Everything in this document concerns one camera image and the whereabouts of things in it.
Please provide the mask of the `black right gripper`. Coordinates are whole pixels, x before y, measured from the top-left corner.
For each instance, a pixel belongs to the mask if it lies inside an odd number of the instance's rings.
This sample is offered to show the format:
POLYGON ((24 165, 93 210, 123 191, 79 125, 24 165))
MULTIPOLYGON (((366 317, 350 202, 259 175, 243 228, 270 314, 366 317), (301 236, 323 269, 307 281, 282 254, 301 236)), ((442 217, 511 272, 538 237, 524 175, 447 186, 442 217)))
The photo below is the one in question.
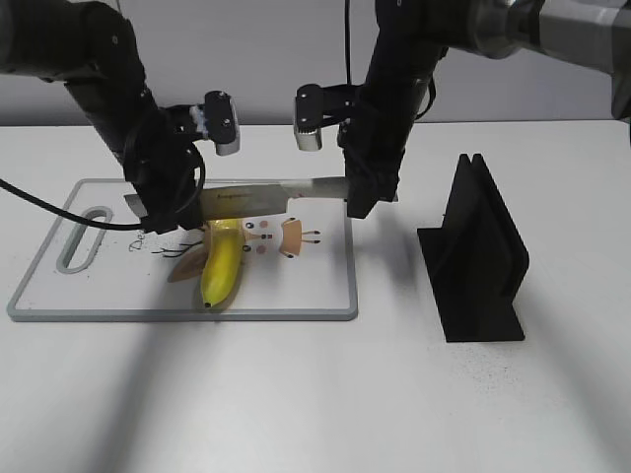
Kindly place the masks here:
POLYGON ((399 170, 414 123, 414 82, 377 78, 352 92, 338 143, 348 182, 347 216, 365 219, 379 200, 398 200, 399 170))

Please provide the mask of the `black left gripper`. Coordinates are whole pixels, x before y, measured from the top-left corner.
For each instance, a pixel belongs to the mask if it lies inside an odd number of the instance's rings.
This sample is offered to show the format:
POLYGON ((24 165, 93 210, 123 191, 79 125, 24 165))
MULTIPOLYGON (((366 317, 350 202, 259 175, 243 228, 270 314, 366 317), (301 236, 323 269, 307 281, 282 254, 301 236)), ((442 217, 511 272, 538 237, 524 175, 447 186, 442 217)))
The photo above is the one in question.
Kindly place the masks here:
POLYGON ((126 137, 123 173, 136 195, 140 228, 158 235, 201 222, 198 195, 205 165, 192 136, 163 108, 147 111, 126 137))

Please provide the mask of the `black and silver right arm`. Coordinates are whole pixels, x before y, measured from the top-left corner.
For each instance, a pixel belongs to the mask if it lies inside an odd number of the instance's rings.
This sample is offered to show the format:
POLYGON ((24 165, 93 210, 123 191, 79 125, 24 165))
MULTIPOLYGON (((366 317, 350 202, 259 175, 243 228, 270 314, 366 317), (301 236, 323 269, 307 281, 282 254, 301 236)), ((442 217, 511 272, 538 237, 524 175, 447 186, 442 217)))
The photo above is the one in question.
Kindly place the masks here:
POLYGON ((504 59, 529 49, 610 76, 611 115, 630 118, 627 1, 378 1, 379 33, 339 144, 347 214, 393 200, 413 123, 449 49, 504 59))

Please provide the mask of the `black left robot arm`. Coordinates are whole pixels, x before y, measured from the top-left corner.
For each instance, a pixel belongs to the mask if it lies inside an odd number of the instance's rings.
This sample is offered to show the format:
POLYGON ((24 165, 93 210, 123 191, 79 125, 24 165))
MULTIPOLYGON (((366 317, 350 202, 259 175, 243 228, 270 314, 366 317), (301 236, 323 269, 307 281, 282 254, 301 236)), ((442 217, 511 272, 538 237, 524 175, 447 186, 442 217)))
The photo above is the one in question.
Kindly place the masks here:
POLYGON ((4 1, 1 72, 60 82, 121 165, 147 232, 193 230, 205 170, 147 86, 132 24, 99 1, 4 1))

